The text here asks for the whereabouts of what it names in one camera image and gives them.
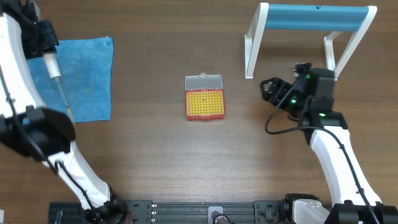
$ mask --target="white bracket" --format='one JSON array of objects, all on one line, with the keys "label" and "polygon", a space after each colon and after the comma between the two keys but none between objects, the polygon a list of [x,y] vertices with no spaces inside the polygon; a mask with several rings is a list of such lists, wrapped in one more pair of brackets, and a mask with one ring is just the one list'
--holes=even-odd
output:
[{"label": "white bracket", "polygon": [[[260,49],[262,35],[266,27],[268,15],[268,3],[262,2],[258,6],[256,13],[251,21],[249,30],[244,36],[244,59],[245,59],[245,77],[253,78],[254,66],[256,65],[257,56]],[[341,56],[337,65],[335,64],[335,55],[333,53],[333,40],[338,37],[342,32],[333,31],[330,35],[323,39],[325,44],[326,54],[326,67],[329,70],[335,71],[335,80],[337,80],[344,66],[347,64],[349,58],[352,56],[354,50],[358,46],[362,37],[371,25],[374,16],[377,12],[376,6],[368,6],[369,11],[364,21],[359,27],[358,31],[354,32],[351,36],[348,45]]]}]

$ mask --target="blue towel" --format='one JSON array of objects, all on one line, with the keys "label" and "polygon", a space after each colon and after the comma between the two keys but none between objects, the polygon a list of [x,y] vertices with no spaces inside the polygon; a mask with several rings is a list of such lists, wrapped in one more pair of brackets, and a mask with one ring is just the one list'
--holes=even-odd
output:
[{"label": "blue towel", "polygon": [[[76,122],[109,120],[112,38],[61,40],[55,57],[62,74],[62,88]],[[67,114],[43,58],[29,60],[28,65],[36,89],[47,107]]]}]

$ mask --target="transparent plastic lid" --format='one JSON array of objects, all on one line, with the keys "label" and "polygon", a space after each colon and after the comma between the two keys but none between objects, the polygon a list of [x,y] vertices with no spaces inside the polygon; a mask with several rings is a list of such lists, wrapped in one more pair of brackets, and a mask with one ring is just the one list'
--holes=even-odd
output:
[{"label": "transparent plastic lid", "polygon": [[188,75],[185,77],[185,90],[223,89],[221,75]]}]

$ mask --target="blue bar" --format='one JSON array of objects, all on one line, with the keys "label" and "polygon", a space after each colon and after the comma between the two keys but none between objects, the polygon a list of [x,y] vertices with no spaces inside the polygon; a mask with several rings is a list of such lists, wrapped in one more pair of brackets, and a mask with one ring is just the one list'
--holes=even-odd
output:
[{"label": "blue bar", "polygon": [[368,7],[269,4],[266,29],[356,32]]}]

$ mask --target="wooden table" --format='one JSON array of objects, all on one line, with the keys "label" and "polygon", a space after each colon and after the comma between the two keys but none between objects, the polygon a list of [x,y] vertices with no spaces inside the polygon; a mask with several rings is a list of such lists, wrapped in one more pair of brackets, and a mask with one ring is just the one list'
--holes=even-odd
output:
[{"label": "wooden table", "polygon": [[[265,133],[274,107],[261,99],[258,87],[270,77],[292,82],[297,62],[325,67],[326,32],[266,30],[254,79],[245,80],[244,35],[259,1],[37,2],[59,39],[114,40],[111,120],[79,123],[76,133],[87,162],[122,198],[253,202],[300,192],[330,200],[321,166],[303,133]],[[398,4],[300,4],[378,6],[336,84],[335,110],[348,122],[369,183],[385,204],[398,205]],[[336,39],[337,57],[348,37]],[[186,121],[184,76],[201,72],[223,77],[223,121]],[[271,129],[294,125],[281,111]],[[77,199],[42,164],[1,146],[0,208],[6,221],[45,223],[52,201]]]}]

